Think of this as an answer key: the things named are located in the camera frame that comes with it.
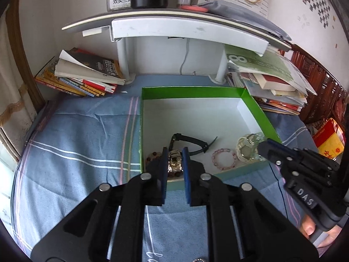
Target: wall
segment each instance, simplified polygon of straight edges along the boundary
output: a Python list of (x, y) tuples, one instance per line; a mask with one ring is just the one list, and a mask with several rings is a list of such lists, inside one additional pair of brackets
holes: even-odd
[[(175, 7), (176, 0), (169, 0), (169, 6)], [(69, 22), (103, 12), (106, 12), (106, 0), (21, 0), (22, 38), (32, 72), (36, 73), (62, 49), (72, 47), (116, 58), (116, 44), (110, 41), (108, 31), (84, 38), (82, 33), (68, 34), (61, 31)], [(269, 18), (349, 89), (346, 71), (349, 67), (349, 58), (346, 58), (349, 45), (333, 9), (326, 29), (320, 24), (317, 11), (311, 12), (302, 0), (272, 0)], [(132, 38), (130, 42), (135, 48), (130, 56), (134, 60), (130, 66), (132, 71), (138, 74), (179, 74), (186, 53), (186, 39), (140, 37)], [(217, 72), (221, 52), (221, 44), (190, 40), (183, 74), (195, 72), (208, 75)]]
[(309, 3), (305, 5), (302, 0), (272, 0), (268, 18), (349, 89), (349, 44), (332, 5), (328, 28), (320, 23), (318, 10), (311, 11)]

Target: black cord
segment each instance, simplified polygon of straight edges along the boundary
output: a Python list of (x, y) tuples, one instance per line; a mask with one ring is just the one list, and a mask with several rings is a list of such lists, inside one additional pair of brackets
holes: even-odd
[(289, 220), (289, 218), (288, 218), (288, 213), (287, 213), (287, 209), (286, 209), (285, 198), (283, 197), (283, 193), (282, 193), (282, 190), (281, 190), (281, 187), (280, 187), (280, 182), (279, 182), (278, 178), (276, 177), (276, 175), (275, 175), (275, 173), (274, 173), (274, 170), (273, 170), (272, 166), (270, 165), (270, 163), (269, 163), (269, 166), (270, 166), (270, 169), (272, 170), (272, 172), (273, 172), (273, 174), (274, 174), (275, 179), (277, 180), (277, 185), (279, 186), (279, 190), (280, 190), (280, 193), (281, 193), (281, 196), (282, 196), (282, 200), (284, 201), (286, 217), (287, 217), (287, 219)]

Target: silver screw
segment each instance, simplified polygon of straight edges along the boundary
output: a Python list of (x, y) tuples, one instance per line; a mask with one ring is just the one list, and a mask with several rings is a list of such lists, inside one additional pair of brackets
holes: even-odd
[(150, 173), (147, 173), (147, 172), (142, 173), (142, 174), (141, 174), (141, 179), (142, 179), (142, 180), (149, 180), (149, 179), (151, 179), (151, 174), (150, 174)]
[(110, 185), (108, 183), (102, 183), (99, 186), (99, 190), (104, 192), (104, 191), (108, 191), (110, 189)]
[(207, 181), (207, 180), (210, 180), (210, 179), (211, 179), (211, 175), (208, 174), (208, 173), (202, 173), (202, 174), (200, 175), (200, 178), (201, 178), (202, 180), (204, 180), (204, 181)]
[(241, 185), (241, 189), (244, 191), (251, 191), (252, 190), (252, 185), (250, 183), (243, 183)]

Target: pink beaded bracelet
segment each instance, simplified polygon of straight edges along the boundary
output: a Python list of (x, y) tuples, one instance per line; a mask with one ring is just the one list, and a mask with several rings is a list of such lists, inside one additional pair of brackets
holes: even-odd
[[(231, 153), (233, 155), (233, 159), (234, 159), (234, 163), (229, 166), (229, 167), (221, 167), (218, 162), (217, 162), (217, 156), (221, 153)], [(212, 154), (212, 162), (213, 162), (213, 165), (215, 167), (217, 167), (218, 169), (220, 169), (221, 171), (226, 171), (228, 169), (232, 169), (235, 167), (235, 163), (236, 163), (236, 160), (237, 160), (237, 156), (236, 154), (234, 153), (234, 151), (232, 149), (219, 149), (219, 150), (216, 150), (213, 154)]]

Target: wooden furniture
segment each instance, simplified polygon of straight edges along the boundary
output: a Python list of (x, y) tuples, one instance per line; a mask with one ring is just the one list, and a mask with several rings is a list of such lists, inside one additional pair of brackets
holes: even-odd
[(340, 126), (342, 119), (336, 119), (334, 105), (347, 96), (345, 89), (324, 66), (298, 45), (292, 44), (292, 63), (301, 71), (317, 92), (317, 96), (309, 94), (308, 105), (301, 110), (299, 117), (308, 124), (333, 117)]

